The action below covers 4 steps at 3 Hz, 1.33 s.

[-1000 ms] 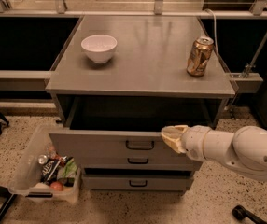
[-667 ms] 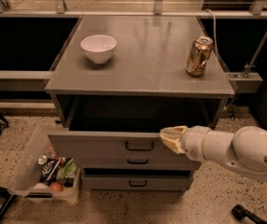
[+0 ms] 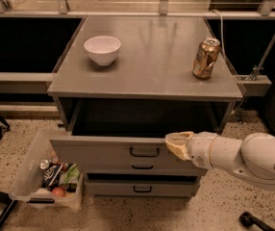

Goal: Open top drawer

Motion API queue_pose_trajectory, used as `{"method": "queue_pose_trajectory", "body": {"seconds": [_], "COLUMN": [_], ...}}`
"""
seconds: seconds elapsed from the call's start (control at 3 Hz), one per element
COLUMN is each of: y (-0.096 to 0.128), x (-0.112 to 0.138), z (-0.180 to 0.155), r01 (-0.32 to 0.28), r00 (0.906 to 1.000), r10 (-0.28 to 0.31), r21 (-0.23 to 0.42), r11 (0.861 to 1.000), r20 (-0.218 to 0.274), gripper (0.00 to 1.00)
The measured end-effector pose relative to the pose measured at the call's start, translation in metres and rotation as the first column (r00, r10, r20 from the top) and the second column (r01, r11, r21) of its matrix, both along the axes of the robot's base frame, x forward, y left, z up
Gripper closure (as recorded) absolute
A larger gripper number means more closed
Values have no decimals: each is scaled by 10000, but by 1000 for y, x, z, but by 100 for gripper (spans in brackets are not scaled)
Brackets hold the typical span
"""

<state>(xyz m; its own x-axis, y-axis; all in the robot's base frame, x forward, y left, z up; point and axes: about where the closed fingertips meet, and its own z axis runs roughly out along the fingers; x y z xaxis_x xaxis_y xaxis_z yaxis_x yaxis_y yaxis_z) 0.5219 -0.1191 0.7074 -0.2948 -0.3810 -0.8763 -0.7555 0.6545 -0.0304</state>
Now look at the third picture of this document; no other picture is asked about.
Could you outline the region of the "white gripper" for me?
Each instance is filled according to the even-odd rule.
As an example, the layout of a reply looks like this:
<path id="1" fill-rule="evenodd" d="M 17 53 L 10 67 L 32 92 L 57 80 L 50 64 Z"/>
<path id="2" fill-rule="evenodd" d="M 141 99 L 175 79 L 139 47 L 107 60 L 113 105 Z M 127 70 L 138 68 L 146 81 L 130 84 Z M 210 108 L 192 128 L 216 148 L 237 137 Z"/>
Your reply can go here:
<path id="1" fill-rule="evenodd" d="M 216 133 L 192 131 L 170 133 L 165 136 L 166 147 L 179 159 L 191 160 L 196 167 L 212 169 L 210 150 Z"/>

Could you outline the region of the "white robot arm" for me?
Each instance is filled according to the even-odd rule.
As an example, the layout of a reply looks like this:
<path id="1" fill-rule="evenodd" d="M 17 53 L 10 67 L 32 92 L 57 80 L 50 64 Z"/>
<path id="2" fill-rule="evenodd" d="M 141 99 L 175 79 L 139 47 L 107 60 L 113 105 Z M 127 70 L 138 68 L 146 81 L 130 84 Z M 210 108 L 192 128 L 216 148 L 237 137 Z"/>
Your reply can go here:
<path id="1" fill-rule="evenodd" d="M 275 137 L 254 133 L 243 140 L 216 133 L 171 133 L 167 148 L 183 161 L 203 169 L 221 169 L 255 187 L 275 191 Z"/>

